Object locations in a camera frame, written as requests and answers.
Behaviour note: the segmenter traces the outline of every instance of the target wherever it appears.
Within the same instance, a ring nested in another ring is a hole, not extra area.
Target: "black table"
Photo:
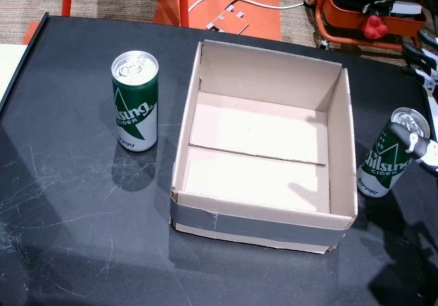
[[[168,225],[196,44],[205,38],[341,62],[358,161],[398,106],[423,114],[397,66],[295,44],[163,25],[49,16],[0,126],[0,301],[6,305],[433,305],[437,181],[415,164],[326,255],[210,240]],[[116,139],[112,60],[158,59],[159,139]]]

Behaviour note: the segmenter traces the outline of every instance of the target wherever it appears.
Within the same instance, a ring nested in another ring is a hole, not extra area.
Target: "aluminum can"
[[[430,136],[429,124],[420,113],[408,107],[396,109],[357,169],[357,188],[366,196],[386,195],[412,162],[411,156],[387,131],[390,123],[399,123],[425,138]]]
[[[144,151],[157,142],[158,62],[144,51],[128,51],[112,63],[119,142]]]

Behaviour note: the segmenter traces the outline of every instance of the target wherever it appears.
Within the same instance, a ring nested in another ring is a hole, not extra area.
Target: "gray duct tape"
[[[347,231],[308,227],[230,216],[187,207],[170,198],[170,217],[178,224],[226,234],[250,236],[280,242],[335,246]]]

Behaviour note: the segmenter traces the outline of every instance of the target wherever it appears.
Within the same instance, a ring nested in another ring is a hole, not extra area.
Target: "open cardboard box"
[[[171,223],[209,238],[324,253],[357,216],[354,140],[341,64],[200,42]]]

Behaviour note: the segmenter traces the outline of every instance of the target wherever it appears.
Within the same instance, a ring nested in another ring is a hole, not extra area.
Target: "gray carpet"
[[[281,5],[300,1],[280,0]],[[156,5],[157,0],[73,0],[71,15],[151,22]],[[0,0],[0,43],[20,43],[29,22],[39,21],[45,12],[60,14],[61,0]],[[432,31],[428,12],[426,15],[426,28]],[[313,10],[299,7],[281,11],[281,35],[283,41],[317,47],[320,35],[315,29]],[[394,51],[336,44],[332,44],[331,49],[382,62],[403,64],[400,54]]]

